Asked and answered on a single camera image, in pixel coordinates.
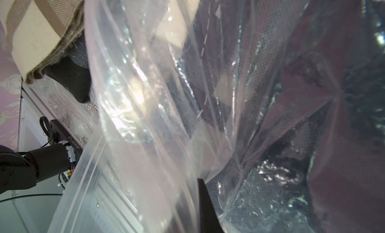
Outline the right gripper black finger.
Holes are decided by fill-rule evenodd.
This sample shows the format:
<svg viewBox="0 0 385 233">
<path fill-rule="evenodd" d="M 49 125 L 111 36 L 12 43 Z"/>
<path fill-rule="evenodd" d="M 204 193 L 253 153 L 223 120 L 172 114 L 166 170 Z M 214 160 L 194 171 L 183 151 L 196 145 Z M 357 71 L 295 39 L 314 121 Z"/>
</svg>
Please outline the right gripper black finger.
<svg viewBox="0 0 385 233">
<path fill-rule="evenodd" d="M 200 232 L 224 233 L 214 210 L 206 184 L 198 179 L 199 203 L 200 203 Z"/>
</svg>

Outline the clear plastic vacuum bag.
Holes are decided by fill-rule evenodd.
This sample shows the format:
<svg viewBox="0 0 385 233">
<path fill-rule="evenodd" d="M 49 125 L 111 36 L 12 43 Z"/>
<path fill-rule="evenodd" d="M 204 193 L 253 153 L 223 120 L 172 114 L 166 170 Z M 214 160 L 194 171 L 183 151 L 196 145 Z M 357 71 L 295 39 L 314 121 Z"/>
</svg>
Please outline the clear plastic vacuum bag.
<svg viewBox="0 0 385 233">
<path fill-rule="evenodd" d="M 85 39 L 49 232 L 384 232 L 385 0 L 85 0 Z"/>
</svg>

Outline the black grey checkered scarf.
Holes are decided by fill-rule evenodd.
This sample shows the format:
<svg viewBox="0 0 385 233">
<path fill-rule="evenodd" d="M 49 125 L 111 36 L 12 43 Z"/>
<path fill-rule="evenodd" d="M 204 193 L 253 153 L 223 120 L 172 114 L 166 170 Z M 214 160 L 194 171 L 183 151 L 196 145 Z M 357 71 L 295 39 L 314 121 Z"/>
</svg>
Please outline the black grey checkered scarf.
<svg viewBox="0 0 385 233">
<path fill-rule="evenodd" d="M 89 102 L 92 81 L 84 33 L 60 58 L 45 67 L 44 71 L 67 89 L 78 102 Z"/>
</svg>

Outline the beige brown plaid scarf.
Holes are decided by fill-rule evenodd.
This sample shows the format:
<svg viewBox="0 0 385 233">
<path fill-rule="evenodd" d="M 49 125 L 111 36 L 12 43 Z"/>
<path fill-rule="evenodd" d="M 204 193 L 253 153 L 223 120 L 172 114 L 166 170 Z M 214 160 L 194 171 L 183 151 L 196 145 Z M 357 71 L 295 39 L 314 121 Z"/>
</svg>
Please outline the beige brown plaid scarf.
<svg viewBox="0 0 385 233">
<path fill-rule="evenodd" d="M 41 79 L 84 29 L 84 0 L 1 0 L 1 41 L 27 83 Z"/>
</svg>

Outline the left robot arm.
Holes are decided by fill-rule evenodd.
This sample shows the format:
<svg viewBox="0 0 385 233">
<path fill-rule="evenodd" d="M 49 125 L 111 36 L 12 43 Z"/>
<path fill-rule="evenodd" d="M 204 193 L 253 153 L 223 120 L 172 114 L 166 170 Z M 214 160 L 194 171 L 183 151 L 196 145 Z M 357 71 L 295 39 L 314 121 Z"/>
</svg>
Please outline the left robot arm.
<svg viewBox="0 0 385 233">
<path fill-rule="evenodd" d="M 81 155 L 67 142 L 26 152 L 15 152 L 1 146 L 1 194 L 27 190 L 37 183 L 68 171 Z"/>
</svg>

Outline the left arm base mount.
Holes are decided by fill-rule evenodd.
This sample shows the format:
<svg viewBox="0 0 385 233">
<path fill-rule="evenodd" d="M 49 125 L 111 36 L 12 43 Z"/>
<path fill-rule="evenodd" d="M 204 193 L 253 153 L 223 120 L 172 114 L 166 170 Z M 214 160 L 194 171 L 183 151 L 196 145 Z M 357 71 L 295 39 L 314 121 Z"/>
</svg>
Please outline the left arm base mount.
<svg viewBox="0 0 385 233">
<path fill-rule="evenodd" d="M 42 116 L 39 119 L 40 126 L 48 138 L 48 142 L 42 146 L 58 144 L 60 141 L 67 141 L 74 148 L 76 154 L 81 154 L 83 147 L 78 144 L 75 138 L 67 131 L 67 129 L 56 119 L 48 120 Z"/>
</svg>

